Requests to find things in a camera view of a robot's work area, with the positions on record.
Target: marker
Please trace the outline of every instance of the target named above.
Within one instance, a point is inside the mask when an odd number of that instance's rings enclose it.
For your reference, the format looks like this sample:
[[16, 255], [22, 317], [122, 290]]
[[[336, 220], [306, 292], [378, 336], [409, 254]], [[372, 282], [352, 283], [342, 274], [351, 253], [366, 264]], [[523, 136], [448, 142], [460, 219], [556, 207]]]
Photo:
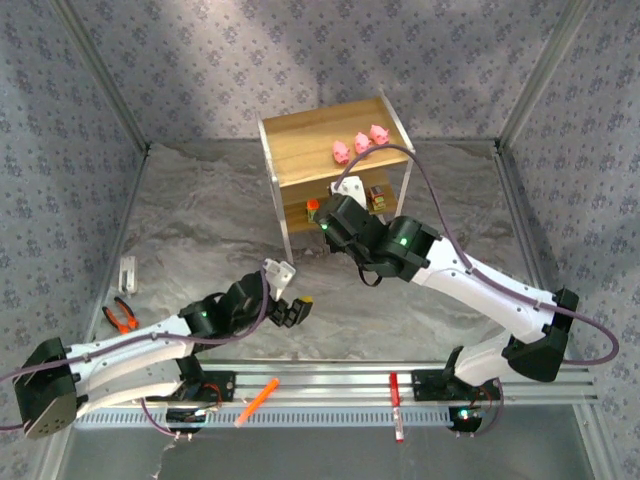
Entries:
[[272, 379], [269, 384], [264, 387], [264, 389], [258, 394], [256, 398], [254, 398], [253, 402], [251, 402], [247, 408], [245, 408], [244, 412], [233, 422], [235, 427], [241, 426], [244, 422], [247, 421], [251, 415], [255, 413], [255, 411], [260, 408], [260, 405], [264, 403], [264, 401], [269, 398], [269, 395], [273, 393], [273, 391], [280, 385], [280, 380], [277, 378]]
[[393, 424], [396, 430], [396, 442], [404, 442], [404, 429], [402, 427], [402, 417], [400, 416], [400, 392], [398, 390], [398, 374], [389, 374], [389, 384], [391, 386], [391, 406], [393, 407]]

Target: gray wallpaper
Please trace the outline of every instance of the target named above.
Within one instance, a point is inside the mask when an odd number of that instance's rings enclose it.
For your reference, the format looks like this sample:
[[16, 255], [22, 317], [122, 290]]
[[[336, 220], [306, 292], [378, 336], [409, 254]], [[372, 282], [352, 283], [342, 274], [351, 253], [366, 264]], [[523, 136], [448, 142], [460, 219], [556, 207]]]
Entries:
[[414, 137], [497, 137], [566, 0], [74, 0], [148, 140], [387, 92]]
[[[0, 371], [77, 341], [140, 156], [44, 0], [0, 2]], [[0, 422], [20, 419], [0, 385]], [[0, 434], [0, 478], [32, 478], [31, 442]]]
[[[640, 478], [640, 4], [596, 2], [518, 136], [514, 155], [540, 254], [581, 309], [613, 329], [596, 368], [620, 461]], [[586, 358], [609, 345], [574, 329]]]

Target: table surface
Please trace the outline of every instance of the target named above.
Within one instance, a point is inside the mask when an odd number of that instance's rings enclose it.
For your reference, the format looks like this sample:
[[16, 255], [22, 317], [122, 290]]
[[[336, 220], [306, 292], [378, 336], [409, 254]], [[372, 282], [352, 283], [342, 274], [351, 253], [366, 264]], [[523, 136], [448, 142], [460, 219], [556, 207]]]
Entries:
[[[280, 187], [306, 183], [340, 175], [332, 154], [339, 140], [351, 148], [358, 132], [369, 134], [372, 124], [389, 129], [390, 143], [407, 146], [398, 126], [380, 97], [334, 105], [263, 120], [269, 150]], [[407, 155], [386, 149], [372, 153], [352, 172], [405, 163]]]

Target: orange-handled pliers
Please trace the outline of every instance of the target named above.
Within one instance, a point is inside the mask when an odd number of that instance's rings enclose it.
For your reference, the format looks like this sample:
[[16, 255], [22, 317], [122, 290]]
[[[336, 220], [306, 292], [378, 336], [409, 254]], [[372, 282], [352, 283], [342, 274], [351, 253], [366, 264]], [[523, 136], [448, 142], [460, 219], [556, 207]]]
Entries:
[[120, 297], [115, 297], [113, 301], [116, 302], [116, 304], [127, 316], [127, 324], [125, 325], [123, 323], [120, 323], [109, 307], [102, 307], [102, 313], [104, 313], [104, 316], [107, 317], [109, 323], [116, 327], [122, 334], [129, 333], [131, 330], [135, 330], [136, 328], [138, 328], [138, 326], [140, 325], [138, 323], [138, 319], [134, 315], [133, 310], [131, 310], [131, 307], [127, 305], [127, 302], [125, 302]]

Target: pink pig toy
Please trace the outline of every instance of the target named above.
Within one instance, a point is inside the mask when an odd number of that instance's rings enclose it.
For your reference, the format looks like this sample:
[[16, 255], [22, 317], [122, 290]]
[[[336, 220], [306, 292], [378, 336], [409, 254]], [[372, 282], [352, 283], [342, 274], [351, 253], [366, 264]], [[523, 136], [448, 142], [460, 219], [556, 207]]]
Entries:
[[377, 145], [389, 143], [389, 129], [382, 128], [380, 125], [371, 125], [369, 136], [373, 138], [373, 141], [376, 142]]
[[362, 153], [371, 146], [371, 140], [364, 133], [356, 135], [356, 153]]
[[342, 142], [336, 140], [333, 142], [333, 159], [340, 165], [349, 161], [349, 148]]

